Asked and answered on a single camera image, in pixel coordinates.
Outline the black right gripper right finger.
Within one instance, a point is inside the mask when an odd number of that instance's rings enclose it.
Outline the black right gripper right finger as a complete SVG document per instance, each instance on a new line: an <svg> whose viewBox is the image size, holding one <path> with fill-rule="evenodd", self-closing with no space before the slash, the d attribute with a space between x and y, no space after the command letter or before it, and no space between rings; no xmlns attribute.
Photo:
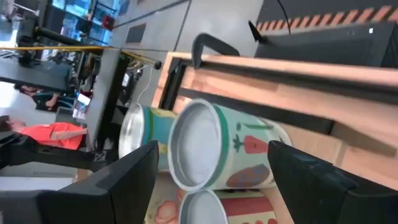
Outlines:
<svg viewBox="0 0 398 224"><path fill-rule="evenodd" d="M279 141L268 160L295 224L398 224L398 191Z"/></svg>

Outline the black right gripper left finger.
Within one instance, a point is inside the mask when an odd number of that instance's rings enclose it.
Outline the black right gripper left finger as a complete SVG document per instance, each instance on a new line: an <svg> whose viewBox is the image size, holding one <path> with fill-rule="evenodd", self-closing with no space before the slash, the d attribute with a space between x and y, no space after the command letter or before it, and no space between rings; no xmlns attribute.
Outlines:
<svg viewBox="0 0 398 224"><path fill-rule="evenodd" d="M152 140L60 190L0 192L0 224L144 224L158 161Z"/></svg>

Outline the red tomato label can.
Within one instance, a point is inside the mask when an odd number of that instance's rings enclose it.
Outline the red tomato label can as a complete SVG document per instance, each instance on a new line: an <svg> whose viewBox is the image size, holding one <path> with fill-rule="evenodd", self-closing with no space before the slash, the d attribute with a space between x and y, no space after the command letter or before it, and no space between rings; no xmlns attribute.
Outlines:
<svg viewBox="0 0 398 224"><path fill-rule="evenodd" d="M184 196L178 224L278 224L274 209L259 191L202 190Z"/></svg>

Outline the teal yellow carrots can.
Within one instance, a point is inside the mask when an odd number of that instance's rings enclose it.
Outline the teal yellow carrots can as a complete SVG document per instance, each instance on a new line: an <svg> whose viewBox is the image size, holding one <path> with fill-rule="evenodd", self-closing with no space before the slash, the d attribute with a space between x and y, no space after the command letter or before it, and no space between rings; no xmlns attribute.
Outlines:
<svg viewBox="0 0 398 224"><path fill-rule="evenodd" d="M167 172L168 140L171 127L177 115L169 110L162 110L139 103L132 104L123 120L119 135L118 154L122 158L151 140L158 142L158 170Z"/></svg>

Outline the vegetable print can green rim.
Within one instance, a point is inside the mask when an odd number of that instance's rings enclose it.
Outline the vegetable print can green rim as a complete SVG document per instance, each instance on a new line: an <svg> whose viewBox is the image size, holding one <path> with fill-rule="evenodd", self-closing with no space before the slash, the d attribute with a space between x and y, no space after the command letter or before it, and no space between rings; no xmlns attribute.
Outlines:
<svg viewBox="0 0 398 224"><path fill-rule="evenodd" d="M269 119L195 99L172 125L169 170L186 191L274 187L267 158L270 141L292 143Z"/></svg>

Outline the person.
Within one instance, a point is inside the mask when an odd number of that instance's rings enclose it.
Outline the person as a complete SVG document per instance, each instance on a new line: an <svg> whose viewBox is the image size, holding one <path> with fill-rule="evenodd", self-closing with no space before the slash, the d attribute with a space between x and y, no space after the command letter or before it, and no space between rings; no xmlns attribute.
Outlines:
<svg viewBox="0 0 398 224"><path fill-rule="evenodd" d="M87 136L86 128L71 123L27 126L0 116L0 168L42 162L96 172L118 160L114 149L95 149Z"/></svg>
<svg viewBox="0 0 398 224"><path fill-rule="evenodd" d="M59 93L21 84L14 84L14 89L31 98L37 110L56 112L59 107L71 107Z"/></svg>

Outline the black mat two striped edges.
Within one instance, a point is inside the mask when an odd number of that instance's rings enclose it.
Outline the black mat two striped edges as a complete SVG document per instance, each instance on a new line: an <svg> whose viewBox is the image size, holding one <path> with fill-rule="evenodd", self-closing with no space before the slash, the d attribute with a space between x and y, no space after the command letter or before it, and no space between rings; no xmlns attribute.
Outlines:
<svg viewBox="0 0 398 224"><path fill-rule="evenodd" d="M254 25L265 33L384 21L398 22L398 0L263 0Z"/></svg>

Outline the wooden shelf black metal frame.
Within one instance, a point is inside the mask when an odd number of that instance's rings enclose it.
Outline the wooden shelf black metal frame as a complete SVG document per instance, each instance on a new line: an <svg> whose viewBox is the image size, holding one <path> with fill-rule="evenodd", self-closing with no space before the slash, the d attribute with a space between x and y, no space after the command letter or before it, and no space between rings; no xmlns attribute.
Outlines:
<svg viewBox="0 0 398 224"><path fill-rule="evenodd" d="M196 90L182 88L174 110L181 112L195 98L270 119L285 130L296 148L340 169L398 190L398 148L394 155L387 155L383 151L387 147L385 144L336 121Z"/></svg>

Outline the black metal rig frame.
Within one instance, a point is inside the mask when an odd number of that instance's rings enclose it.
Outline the black metal rig frame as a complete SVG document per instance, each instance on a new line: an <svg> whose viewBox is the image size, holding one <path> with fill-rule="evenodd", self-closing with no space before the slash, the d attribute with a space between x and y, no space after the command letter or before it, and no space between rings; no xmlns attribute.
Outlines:
<svg viewBox="0 0 398 224"><path fill-rule="evenodd" d="M398 105L398 70L205 55L199 69Z"/></svg>

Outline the blue glass window wall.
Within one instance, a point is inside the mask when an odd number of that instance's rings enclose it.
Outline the blue glass window wall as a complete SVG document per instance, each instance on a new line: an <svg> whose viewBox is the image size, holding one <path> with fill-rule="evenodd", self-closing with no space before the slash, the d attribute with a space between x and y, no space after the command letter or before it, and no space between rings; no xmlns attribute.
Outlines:
<svg viewBox="0 0 398 224"><path fill-rule="evenodd" d="M114 0L51 0L65 13L61 34L90 44L108 45L111 32L103 27L106 16L117 13Z"/></svg>

